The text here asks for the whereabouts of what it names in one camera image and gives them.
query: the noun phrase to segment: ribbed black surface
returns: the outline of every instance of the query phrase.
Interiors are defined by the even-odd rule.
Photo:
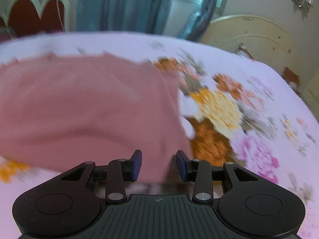
[[[90,228],[68,239],[244,239],[225,227],[208,206],[186,195],[133,195],[129,202],[106,208]],[[33,239],[24,235],[20,239]]]

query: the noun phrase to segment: wooden furniture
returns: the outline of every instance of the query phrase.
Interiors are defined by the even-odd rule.
[[[0,26],[10,27],[17,37],[39,32],[69,30],[69,0],[12,0],[0,11]]]
[[[319,70],[301,95],[316,119],[319,120]]]
[[[299,75],[298,51],[276,23],[254,15],[233,15],[211,21],[200,43],[235,52],[243,43],[254,60],[279,74],[289,67]]]

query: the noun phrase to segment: metal pivot screw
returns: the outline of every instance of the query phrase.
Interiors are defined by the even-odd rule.
[[[124,198],[123,194],[117,193],[117,192],[111,193],[107,197],[108,197],[109,200],[114,200],[114,201],[115,200],[121,200],[121,199]]]
[[[209,200],[211,196],[208,193],[201,192],[201,193],[197,193],[195,198],[198,200],[205,201],[205,200]]]

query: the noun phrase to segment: floral bedsheet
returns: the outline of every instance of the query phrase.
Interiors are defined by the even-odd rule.
[[[133,33],[59,34],[8,42],[0,46],[0,64],[52,52],[85,56],[105,51],[133,61],[149,59],[160,71],[177,71],[180,120],[194,158],[218,166],[234,161],[292,191],[306,206],[299,236],[317,238],[319,125],[270,67],[201,44]],[[0,158],[0,231],[4,238],[20,235],[11,213],[14,200],[56,175]],[[167,192],[167,188],[154,186],[140,184],[131,191]],[[222,195],[218,189],[215,193],[215,197]]]

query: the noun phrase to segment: pink cloth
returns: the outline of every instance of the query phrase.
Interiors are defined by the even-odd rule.
[[[66,171],[143,153],[142,182],[167,178],[177,150],[191,158],[179,121],[178,78],[117,58],[14,61],[0,71],[0,152],[33,166]]]

